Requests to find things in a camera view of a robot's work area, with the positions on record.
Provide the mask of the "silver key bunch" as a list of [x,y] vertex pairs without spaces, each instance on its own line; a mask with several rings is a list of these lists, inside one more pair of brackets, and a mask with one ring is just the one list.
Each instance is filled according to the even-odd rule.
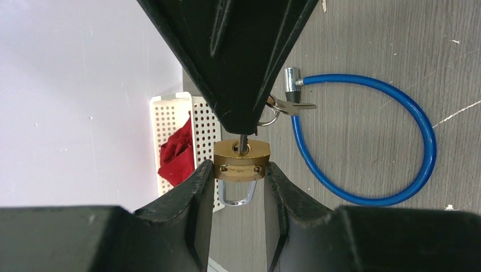
[[[257,123],[257,126],[269,126],[273,124],[280,114],[285,114],[288,116],[297,116],[299,115],[300,110],[308,110],[308,109],[317,109],[317,106],[312,103],[295,103],[295,102],[290,102],[290,101],[283,101],[278,98],[276,98],[273,95],[269,95],[267,102],[265,104],[266,107],[268,107],[274,114],[273,119],[267,122],[261,122],[259,121]],[[246,135],[241,135],[239,138],[239,143],[237,148],[234,150],[236,151],[240,156],[243,156],[248,153],[248,139]]]

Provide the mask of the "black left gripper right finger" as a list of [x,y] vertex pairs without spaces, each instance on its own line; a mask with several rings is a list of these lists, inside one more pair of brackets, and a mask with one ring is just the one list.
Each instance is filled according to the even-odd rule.
[[479,271],[480,216],[322,205],[275,164],[264,178],[268,271]]

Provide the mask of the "blue cable lock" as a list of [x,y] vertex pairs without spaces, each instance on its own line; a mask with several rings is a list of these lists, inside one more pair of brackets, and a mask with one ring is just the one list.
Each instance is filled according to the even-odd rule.
[[364,75],[301,76],[285,70],[286,99],[317,98],[319,109],[292,118],[299,185],[335,202],[387,207],[419,193],[437,156],[422,108],[392,84]]

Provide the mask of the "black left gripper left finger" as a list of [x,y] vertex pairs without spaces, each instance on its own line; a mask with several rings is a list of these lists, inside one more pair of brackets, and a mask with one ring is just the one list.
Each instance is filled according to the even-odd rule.
[[207,271],[214,200],[206,160],[135,212],[120,206],[1,209],[2,271]]

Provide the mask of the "brass padlock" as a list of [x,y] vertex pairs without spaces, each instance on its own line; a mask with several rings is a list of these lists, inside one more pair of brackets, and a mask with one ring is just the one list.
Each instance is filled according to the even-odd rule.
[[[248,140],[245,135],[239,140],[226,139],[213,146],[214,177],[218,181],[219,201],[224,206],[244,206],[251,202],[258,180],[265,177],[271,155],[269,143]],[[227,182],[248,182],[247,197],[240,200],[226,198]]]

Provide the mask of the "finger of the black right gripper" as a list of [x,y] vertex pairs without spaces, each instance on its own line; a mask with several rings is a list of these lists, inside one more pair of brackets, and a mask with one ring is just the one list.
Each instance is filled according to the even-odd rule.
[[140,6],[224,129],[251,135],[317,1],[143,0]]

